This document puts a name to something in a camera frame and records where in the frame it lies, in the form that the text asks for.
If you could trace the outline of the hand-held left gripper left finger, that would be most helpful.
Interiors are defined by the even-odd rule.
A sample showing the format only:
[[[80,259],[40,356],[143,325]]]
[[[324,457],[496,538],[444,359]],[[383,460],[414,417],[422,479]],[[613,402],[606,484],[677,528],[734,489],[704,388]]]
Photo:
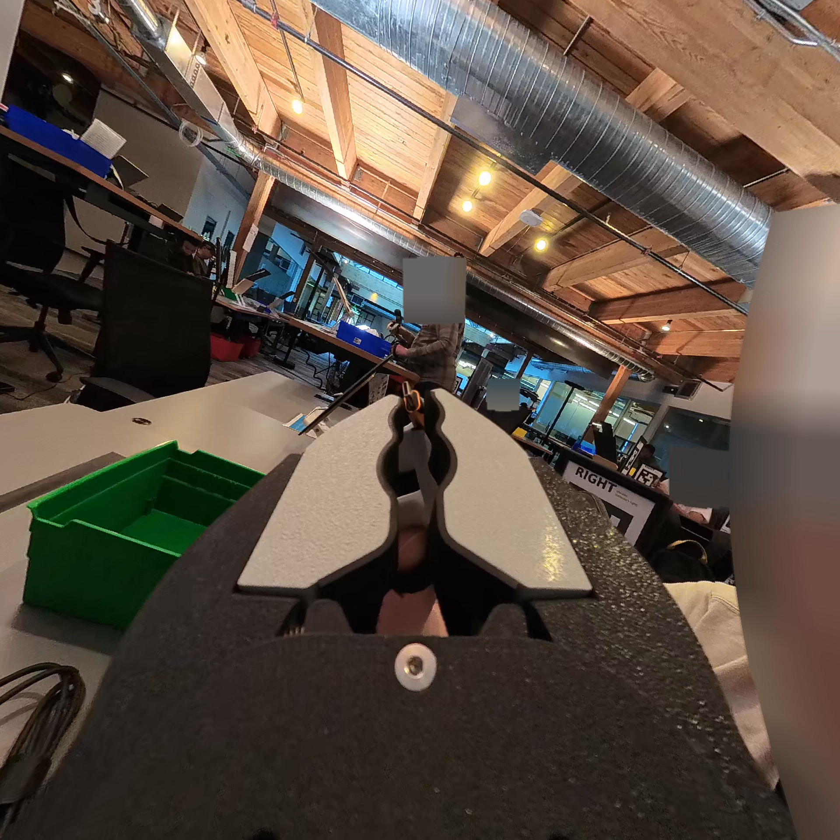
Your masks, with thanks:
[[[373,634],[397,576],[393,483],[406,416],[389,395],[311,443],[242,570],[258,595],[342,607],[352,630]]]

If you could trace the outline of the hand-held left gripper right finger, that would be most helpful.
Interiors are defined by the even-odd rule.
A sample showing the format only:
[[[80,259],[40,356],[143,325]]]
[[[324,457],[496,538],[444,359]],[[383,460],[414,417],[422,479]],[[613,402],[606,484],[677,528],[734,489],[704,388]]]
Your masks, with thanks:
[[[434,502],[427,566],[451,636],[475,636],[503,605],[593,595],[572,540],[523,449],[450,393],[424,402]]]

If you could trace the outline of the person's right hand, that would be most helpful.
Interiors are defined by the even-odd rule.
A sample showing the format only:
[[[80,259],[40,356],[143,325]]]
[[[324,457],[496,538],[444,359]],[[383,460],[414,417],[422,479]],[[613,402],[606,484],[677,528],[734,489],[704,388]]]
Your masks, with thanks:
[[[428,578],[425,527],[401,525],[397,549],[397,587],[383,598],[376,632],[383,636],[446,637],[445,620]]]

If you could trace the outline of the black rod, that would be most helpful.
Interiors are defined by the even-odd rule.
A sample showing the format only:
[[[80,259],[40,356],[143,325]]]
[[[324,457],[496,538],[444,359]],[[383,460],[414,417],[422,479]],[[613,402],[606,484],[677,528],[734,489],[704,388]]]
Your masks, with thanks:
[[[330,417],[338,408],[340,408],[343,404],[349,401],[355,394],[361,390],[368,382],[378,373],[383,371],[383,369],[395,359],[395,352],[390,352],[380,363],[378,363],[374,368],[372,368],[367,373],[363,374],[362,377],[354,383],[350,389],[345,390],[338,395],[330,406],[326,409],[319,410],[319,413],[300,431],[298,431],[298,435],[306,435],[309,434],[313,429],[317,428],[319,425],[326,422],[327,418]]]

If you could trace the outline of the person's cream sweater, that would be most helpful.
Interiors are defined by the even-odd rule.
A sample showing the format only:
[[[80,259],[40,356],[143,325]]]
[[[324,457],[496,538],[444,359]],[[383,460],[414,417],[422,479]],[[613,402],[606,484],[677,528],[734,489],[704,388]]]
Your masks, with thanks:
[[[665,588],[702,647],[752,759],[776,788],[780,774],[749,666],[736,588],[711,581],[666,583]]]

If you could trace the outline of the wooden work table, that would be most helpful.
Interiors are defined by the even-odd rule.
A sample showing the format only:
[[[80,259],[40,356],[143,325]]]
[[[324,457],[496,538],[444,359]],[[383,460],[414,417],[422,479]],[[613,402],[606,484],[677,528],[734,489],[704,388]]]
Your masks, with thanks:
[[[284,315],[286,351],[278,352],[275,360],[292,371],[301,368],[309,372],[318,388],[329,396],[349,389],[363,374],[383,359],[357,350],[340,341],[335,329],[327,329],[310,321]],[[401,366],[395,358],[383,371],[384,385],[390,381],[417,383],[417,374]]]

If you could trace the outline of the small blue bin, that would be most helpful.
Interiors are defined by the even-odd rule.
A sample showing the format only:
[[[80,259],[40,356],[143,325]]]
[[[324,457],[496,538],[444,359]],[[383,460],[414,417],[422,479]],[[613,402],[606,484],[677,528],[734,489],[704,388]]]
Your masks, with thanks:
[[[364,325],[359,327],[342,320],[338,324],[336,337],[355,349],[372,354],[379,359],[385,358],[392,352],[392,344],[388,340]]]

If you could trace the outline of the green plastic bin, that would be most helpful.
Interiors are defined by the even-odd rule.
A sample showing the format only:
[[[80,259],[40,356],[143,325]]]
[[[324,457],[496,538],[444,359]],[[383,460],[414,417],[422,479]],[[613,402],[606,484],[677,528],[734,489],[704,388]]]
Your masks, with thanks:
[[[263,472],[171,441],[30,502],[23,601],[127,629],[165,573]]]

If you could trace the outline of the black panel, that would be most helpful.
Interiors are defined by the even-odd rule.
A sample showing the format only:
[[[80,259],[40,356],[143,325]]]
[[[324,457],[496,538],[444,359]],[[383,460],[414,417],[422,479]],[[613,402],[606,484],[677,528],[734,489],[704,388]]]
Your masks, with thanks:
[[[105,412],[203,388],[213,289],[210,279],[107,244],[94,365],[71,401]]]

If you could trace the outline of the black office chair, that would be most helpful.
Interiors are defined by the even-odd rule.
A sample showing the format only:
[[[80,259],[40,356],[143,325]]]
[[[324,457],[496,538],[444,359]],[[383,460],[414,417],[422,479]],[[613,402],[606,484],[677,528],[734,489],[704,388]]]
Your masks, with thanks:
[[[64,367],[47,332],[49,311],[71,324],[72,312],[100,312],[102,292],[88,283],[61,276],[56,268],[66,246],[66,192],[41,174],[13,160],[2,163],[1,282],[38,309],[30,325],[2,324],[1,344],[24,343],[41,352],[54,370],[48,382],[58,383]]]

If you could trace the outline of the white ribbed box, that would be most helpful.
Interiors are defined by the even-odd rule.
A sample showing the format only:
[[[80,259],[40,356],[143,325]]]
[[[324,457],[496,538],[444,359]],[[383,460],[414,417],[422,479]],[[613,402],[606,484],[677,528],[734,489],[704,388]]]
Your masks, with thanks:
[[[80,141],[110,160],[120,153],[126,143],[126,139],[120,133],[99,119],[90,123],[80,136]]]

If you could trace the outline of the large blue bin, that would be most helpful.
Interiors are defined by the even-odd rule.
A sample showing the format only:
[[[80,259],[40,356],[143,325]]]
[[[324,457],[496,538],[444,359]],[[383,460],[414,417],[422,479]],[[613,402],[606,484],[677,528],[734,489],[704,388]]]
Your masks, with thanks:
[[[84,140],[76,139],[70,133],[30,112],[9,105],[3,113],[3,120],[10,130],[82,165],[99,177],[106,178],[111,171],[112,163],[107,156]]]

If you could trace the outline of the wooden desk with black frame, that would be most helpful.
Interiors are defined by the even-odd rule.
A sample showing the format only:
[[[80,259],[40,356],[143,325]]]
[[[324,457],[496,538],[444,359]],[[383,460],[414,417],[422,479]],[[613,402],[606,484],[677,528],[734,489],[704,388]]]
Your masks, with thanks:
[[[167,216],[159,208],[152,207],[84,166],[8,128],[1,127],[1,135],[2,154],[15,156],[51,173],[75,198],[153,234],[161,235],[163,231],[167,231],[190,239],[195,244],[201,241],[198,234]]]

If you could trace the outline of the large silver air duct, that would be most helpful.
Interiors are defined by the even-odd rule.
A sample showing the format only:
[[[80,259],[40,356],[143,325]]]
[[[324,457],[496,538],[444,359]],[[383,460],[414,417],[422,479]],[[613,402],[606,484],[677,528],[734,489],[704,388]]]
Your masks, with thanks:
[[[771,207],[498,5],[316,5],[752,287]]]

